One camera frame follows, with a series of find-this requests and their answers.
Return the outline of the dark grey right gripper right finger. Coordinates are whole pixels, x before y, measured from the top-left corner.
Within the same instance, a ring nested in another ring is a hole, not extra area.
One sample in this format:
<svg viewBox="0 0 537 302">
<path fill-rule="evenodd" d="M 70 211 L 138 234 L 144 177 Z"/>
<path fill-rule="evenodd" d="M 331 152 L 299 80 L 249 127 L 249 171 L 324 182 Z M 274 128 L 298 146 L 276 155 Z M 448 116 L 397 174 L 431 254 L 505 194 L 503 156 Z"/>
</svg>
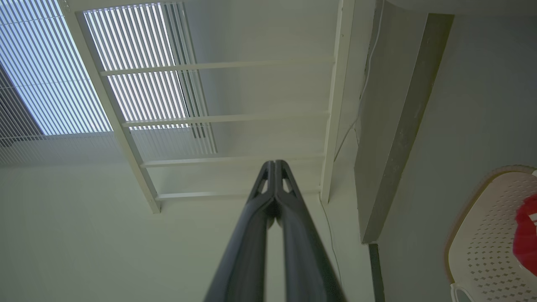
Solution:
<svg viewBox="0 0 537 302">
<path fill-rule="evenodd" d="M 288 302 L 345 302 L 343 289 L 286 161 L 275 162 Z"/>
</svg>

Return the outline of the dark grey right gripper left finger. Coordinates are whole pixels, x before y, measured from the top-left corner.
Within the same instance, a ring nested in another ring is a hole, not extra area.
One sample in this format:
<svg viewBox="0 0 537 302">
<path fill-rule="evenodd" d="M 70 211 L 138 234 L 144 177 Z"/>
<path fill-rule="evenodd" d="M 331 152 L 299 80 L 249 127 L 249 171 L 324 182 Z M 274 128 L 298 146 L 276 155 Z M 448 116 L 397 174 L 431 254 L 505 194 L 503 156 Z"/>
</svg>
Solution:
<svg viewBox="0 0 537 302">
<path fill-rule="evenodd" d="M 274 223 L 275 163 L 265 162 L 224 251 L 206 302 L 265 300 L 267 230 Z"/>
</svg>

